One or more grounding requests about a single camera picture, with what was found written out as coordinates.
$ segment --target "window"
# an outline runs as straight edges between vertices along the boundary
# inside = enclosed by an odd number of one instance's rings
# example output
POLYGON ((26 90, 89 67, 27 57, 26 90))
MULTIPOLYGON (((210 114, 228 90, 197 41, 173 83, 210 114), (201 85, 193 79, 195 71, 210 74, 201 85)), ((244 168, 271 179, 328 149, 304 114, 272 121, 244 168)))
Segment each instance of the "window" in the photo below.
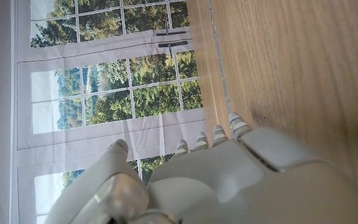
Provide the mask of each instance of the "window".
POLYGON ((185 1, 30 0, 30 46, 50 47, 190 25, 185 1))
POLYGON ((180 139, 195 147, 205 122, 184 0, 15 1, 17 222, 47 216, 36 179, 58 174, 60 193, 66 171, 118 139, 146 184, 180 139))
POLYGON ((193 51, 34 72, 33 134, 202 108, 197 78, 193 51))
POLYGON ((74 170, 34 178, 36 224, 43 224, 62 192, 85 170, 74 170))
MULTIPOLYGON (((144 184, 148 185, 152 172, 159 165, 169 161, 172 156, 173 154, 156 156, 128 163, 139 174, 144 184)), ((84 171, 84 169, 80 169, 34 177, 36 224, 45 222, 50 209, 62 192, 84 171)))

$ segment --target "window frame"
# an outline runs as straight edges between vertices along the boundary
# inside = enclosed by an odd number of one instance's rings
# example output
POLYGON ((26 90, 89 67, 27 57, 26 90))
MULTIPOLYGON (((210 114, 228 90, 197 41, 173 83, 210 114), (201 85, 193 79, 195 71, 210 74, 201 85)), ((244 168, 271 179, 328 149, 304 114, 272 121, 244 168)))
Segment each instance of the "window frame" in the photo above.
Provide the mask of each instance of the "window frame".
MULTIPOLYGON (((178 94, 181 95, 180 83, 198 78, 180 79, 178 77, 176 52, 194 50, 193 41, 190 27, 181 27, 170 29, 170 32, 185 31, 184 34, 156 36, 158 33, 165 33, 165 30, 147 30, 74 44, 30 48, 30 0, 14 1, 17 10, 15 13, 17 29, 15 30, 14 40, 16 46, 16 129, 14 130, 16 150, 13 152, 12 162, 14 164, 12 192, 17 194, 12 197, 13 219, 20 223, 34 223, 37 216, 42 215, 36 214, 35 211, 34 177, 86 169, 96 162, 108 146, 117 139, 125 139, 128 143, 127 160, 137 160, 141 179, 141 159, 174 153, 180 139, 186 140, 189 148, 195 147, 197 133, 206 129, 203 109, 183 110, 183 103, 181 103, 181 110, 176 113, 115 121, 113 124, 95 124, 52 133, 32 134, 32 100, 31 94, 29 94, 31 91, 30 74, 32 72, 46 72, 73 67, 82 68, 86 65, 120 59, 127 59, 128 69, 129 58, 169 54, 168 48, 159 48, 158 44, 186 40, 188 41, 187 45, 172 47, 175 55, 177 79, 169 82, 177 83, 178 94)), ((170 27, 172 27, 170 3, 181 1, 184 0, 165 0, 146 4, 146 6, 166 4, 168 21, 170 27)), ((121 19, 124 25, 123 0, 120 0, 120 3, 121 19)), ((109 10, 111 9, 102 9, 98 12, 109 10)), ((79 20, 77 17, 79 14, 75 16, 78 38, 79 20)), ((103 93, 105 92, 92 93, 91 95, 103 93)))

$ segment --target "wooden floor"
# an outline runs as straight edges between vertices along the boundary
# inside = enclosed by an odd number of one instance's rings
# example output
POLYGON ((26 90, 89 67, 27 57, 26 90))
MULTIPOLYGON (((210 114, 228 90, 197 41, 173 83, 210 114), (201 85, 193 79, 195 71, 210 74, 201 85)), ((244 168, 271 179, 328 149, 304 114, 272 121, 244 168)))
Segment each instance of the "wooden floor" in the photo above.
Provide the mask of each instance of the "wooden floor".
MULTIPOLYGON (((358 0, 211 0, 230 110, 312 145, 358 185, 358 0)), ((227 120, 208 0, 187 0, 208 133, 227 120)))

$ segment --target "glass pane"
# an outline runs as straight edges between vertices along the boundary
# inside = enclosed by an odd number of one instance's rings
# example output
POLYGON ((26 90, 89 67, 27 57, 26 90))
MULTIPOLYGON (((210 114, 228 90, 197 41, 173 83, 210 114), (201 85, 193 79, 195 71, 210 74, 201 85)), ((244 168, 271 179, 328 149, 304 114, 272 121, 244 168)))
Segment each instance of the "glass pane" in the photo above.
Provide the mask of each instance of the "glass pane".
POLYGON ((86 125, 131 118, 131 97, 127 90, 85 98, 86 125))
POLYGON ((84 93, 129 87, 125 59, 85 66, 82 74, 84 93))
POLYGON ((75 14, 74 0, 30 0, 30 18, 47 19, 75 14))
POLYGON ((80 16, 81 41, 122 35, 121 10, 80 16))
POLYGON ((49 47, 77 42, 75 17, 30 23, 30 46, 49 47))
POLYGON ((127 33, 165 29, 168 20, 167 5, 143 6, 124 9, 127 33))
POLYGON ((183 109, 190 110, 203 107, 198 80, 183 82, 180 84, 180 87, 183 109))
POLYGON ((168 162, 174 154, 169 154, 165 156, 156 156, 153 158, 141 159, 140 164, 142 166, 142 179, 143 183, 148 186, 150 177, 156 168, 163 164, 164 162, 168 162))
POLYGON ((37 217, 37 224, 44 224, 48 215, 41 215, 37 217))
POLYGON ((177 61, 181 79, 198 77, 194 50, 177 53, 177 61))
POLYGON ((186 2, 172 2, 169 6, 171 10, 172 28, 190 26, 186 2))
POLYGON ((75 170, 35 177, 35 211, 37 214, 48 213, 62 192, 83 172, 84 170, 75 170))
POLYGON ((56 100, 81 93, 80 69, 31 73, 32 101, 56 100))
POLYGON ((92 12, 119 6, 119 0, 78 0, 78 12, 92 12))
POLYGON ((129 161, 128 162, 129 165, 131 165, 132 168, 134 168, 134 170, 136 171, 136 173, 139 173, 139 170, 137 169, 137 161, 134 160, 134 161, 129 161))
POLYGON ((82 126, 81 98, 32 105, 33 134, 48 133, 82 126))
POLYGON ((175 61, 169 54, 131 58, 129 67, 132 74, 132 86, 176 79, 175 61))
POLYGON ((159 85, 134 90, 136 118, 180 111, 178 85, 159 85))
POLYGON ((136 4, 147 4, 147 3, 153 3, 153 2, 162 2, 165 0, 124 0, 125 6, 133 6, 136 4))

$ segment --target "green foliage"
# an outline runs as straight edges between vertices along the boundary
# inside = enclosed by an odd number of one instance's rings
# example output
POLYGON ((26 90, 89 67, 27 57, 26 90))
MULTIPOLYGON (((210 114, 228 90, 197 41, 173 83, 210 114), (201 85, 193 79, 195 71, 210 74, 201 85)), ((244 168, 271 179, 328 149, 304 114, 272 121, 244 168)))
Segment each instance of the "green foliage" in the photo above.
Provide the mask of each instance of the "green foliage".
POLYGON ((156 168, 163 164, 164 162, 168 162, 174 154, 169 154, 165 156, 156 156, 153 158, 147 158, 140 160, 140 164, 142 167, 142 179, 143 183, 148 186, 150 177, 152 176, 153 172, 156 168))
POLYGON ((62 17, 75 14, 74 0, 55 0, 53 11, 47 14, 47 17, 62 17))
POLYGON ((86 125, 132 118, 129 91, 119 91, 85 99, 86 125))
POLYGON ((180 111, 176 84, 134 90, 136 118, 180 111))
POLYGON ((175 62, 169 54, 131 58, 129 66, 133 86, 176 79, 175 62))
POLYGON ((139 173, 139 171, 137 170, 137 161, 136 161, 136 160, 134 160, 134 161, 129 161, 128 163, 129 163, 129 165, 131 165, 132 168, 134 168, 134 170, 135 170, 137 173, 139 173))
MULTIPOLYGON (((163 0, 124 0, 124 5, 146 4, 163 0)), ((78 12, 91 12, 119 6, 119 0, 78 0, 78 12)), ((172 25, 176 27, 189 26, 186 2, 171 2, 170 10, 172 25)), ((75 14, 73 0, 55 0, 54 9, 47 17, 62 17, 75 14)), ((141 6, 124 10, 126 31, 128 34, 145 30, 165 28, 168 20, 166 4, 156 6, 141 6)), ((121 10, 80 16, 80 40, 88 41, 122 35, 121 10)), ((76 43, 76 17, 57 19, 45 22, 31 22, 38 34, 31 34, 31 47, 49 47, 76 43)))
POLYGON ((85 93, 128 87, 126 60, 83 67, 83 82, 85 93))
POLYGON ((59 101, 60 118, 57 121, 59 130, 82 126, 81 98, 59 101))
POLYGON ((150 29, 164 29, 165 21, 168 20, 165 4, 124 9, 124 14, 128 34, 150 29))
POLYGON ((162 2, 164 0, 124 0, 125 6, 133 6, 137 4, 147 4, 147 3, 153 3, 153 2, 162 2))
POLYGON ((79 23, 81 41, 122 35, 120 9, 80 16, 79 23))
POLYGON ((181 79, 193 78, 198 76, 194 50, 177 53, 177 61, 179 77, 181 79))
POLYGON ((78 13, 119 6, 119 0, 78 0, 78 13))
POLYGON ((172 2, 170 3, 170 10, 173 28, 190 26, 186 2, 172 2))
POLYGON ((74 170, 74 171, 69 171, 69 172, 64 172, 62 175, 62 181, 63 181, 63 186, 64 186, 64 190, 66 190, 66 188, 77 178, 79 177, 85 170, 74 170))
POLYGON ((55 71, 55 76, 58 77, 59 96, 76 96, 81 93, 80 69, 70 68, 55 71))
POLYGON ((31 47, 49 47, 77 42, 75 17, 46 21, 45 26, 35 23, 35 26, 40 34, 31 38, 31 47))
POLYGON ((180 87, 181 97, 183 100, 183 109, 190 110, 203 107, 198 80, 182 82, 180 87))

